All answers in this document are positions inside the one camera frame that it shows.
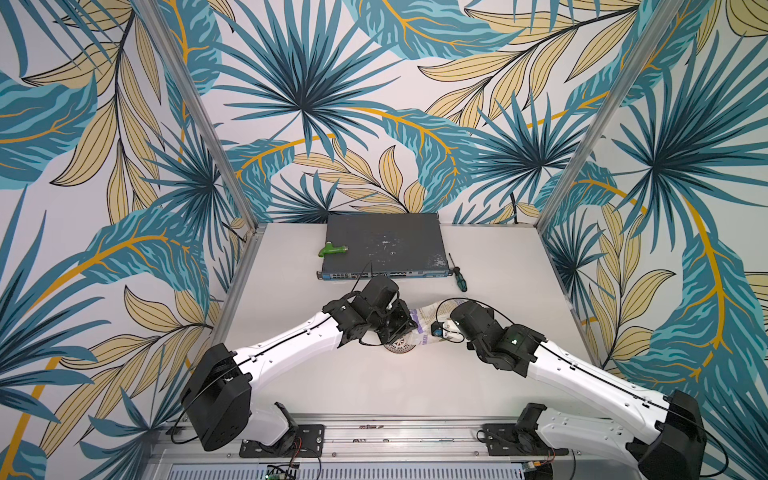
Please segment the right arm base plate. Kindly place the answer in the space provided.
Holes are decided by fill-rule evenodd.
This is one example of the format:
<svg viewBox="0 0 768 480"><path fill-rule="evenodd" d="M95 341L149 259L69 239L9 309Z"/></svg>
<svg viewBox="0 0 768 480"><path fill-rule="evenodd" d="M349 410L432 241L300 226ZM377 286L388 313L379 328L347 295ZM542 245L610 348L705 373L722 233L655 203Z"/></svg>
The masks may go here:
<svg viewBox="0 0 768 480"><path fill-rule="evenodd" d="M514 423L486 423L475 434L491 457L544 457L556 459L567 457L568 449L554 449L547 446L537 433L519 428Z"/></svg>

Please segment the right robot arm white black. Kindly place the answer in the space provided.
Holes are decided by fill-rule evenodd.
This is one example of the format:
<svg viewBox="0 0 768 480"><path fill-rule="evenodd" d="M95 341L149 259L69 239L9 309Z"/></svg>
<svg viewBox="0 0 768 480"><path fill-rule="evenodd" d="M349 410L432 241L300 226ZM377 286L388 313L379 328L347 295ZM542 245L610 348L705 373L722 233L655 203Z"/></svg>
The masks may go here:
<svg viewBox="0 0 768 480"><path fill-rule="evenodd" d="M646 479L701 478L707 433L694 397L623 380L529 327L501 326L494 314L490 307L465 301L450 318L482 362L557 388L601 414L568 416L542 407L535 434L547 447L621 462Z"/></svg>

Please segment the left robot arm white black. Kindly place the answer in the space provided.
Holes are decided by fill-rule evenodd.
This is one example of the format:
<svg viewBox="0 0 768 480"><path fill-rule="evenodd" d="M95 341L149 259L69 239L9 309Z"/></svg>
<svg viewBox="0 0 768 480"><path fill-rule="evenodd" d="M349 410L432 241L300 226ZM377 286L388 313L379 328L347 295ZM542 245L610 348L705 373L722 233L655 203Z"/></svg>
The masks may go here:
<svg viewBox="0 0 768 480"><path fill-rule="evenodd" d="M260 388L317 355L362 341L369 332L388 345L417 327L398 285L375 277L269 340L237 350L222 343L208 348L180 395L182 414L206 452L242 438L270 455L285 455L298 439L298 425L282 403L258 401Z"/></svg>

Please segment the white red patterned bowl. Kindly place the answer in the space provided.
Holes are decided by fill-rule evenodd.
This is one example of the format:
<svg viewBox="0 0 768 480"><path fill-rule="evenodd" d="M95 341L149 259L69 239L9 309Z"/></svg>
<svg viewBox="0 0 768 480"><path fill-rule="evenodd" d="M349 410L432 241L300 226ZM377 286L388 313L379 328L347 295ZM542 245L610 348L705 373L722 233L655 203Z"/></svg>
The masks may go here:
<svg viewBox="0 0 768 480"><path fill-rule="evenodd" d="M413 344L406 339L399 339L397 341L394 341L392 343L388 343L384 345L384 348L394 354L406 354L411 352L417 347L416 344Z"/></svg>

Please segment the oatmeal bag white purple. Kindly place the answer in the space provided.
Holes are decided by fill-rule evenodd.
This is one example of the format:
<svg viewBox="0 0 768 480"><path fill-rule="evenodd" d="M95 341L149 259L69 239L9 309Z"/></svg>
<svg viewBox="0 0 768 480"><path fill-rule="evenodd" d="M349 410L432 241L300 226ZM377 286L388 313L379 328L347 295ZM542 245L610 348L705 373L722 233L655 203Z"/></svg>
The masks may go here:
<svg viewBox="0 0 768 480"><path fill-rule="evenodd" d="M450 313L461 304L461 301L447 300L436 302L425 307L412 309L410 311L412 320L417 324L416 328L405 336L405 339L417 346L432 344L436 342L450 342L440 338L433 337L430 332L430 326L435 321L451 320Z"/></svg>

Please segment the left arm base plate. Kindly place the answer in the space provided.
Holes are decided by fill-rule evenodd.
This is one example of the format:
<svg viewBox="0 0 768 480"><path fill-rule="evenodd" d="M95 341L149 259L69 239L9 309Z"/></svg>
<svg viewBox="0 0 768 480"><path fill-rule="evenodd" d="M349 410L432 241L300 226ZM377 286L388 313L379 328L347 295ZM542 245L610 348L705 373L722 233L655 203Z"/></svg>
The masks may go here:
<svg viewBox="0 0 768 480"><path fill-rule="evenodd" d="M322 424L303 424L290 427L275 444L265 445L254 440L243 440L239 457L244 459L317 458L322 455L326 427Z"/></svg>

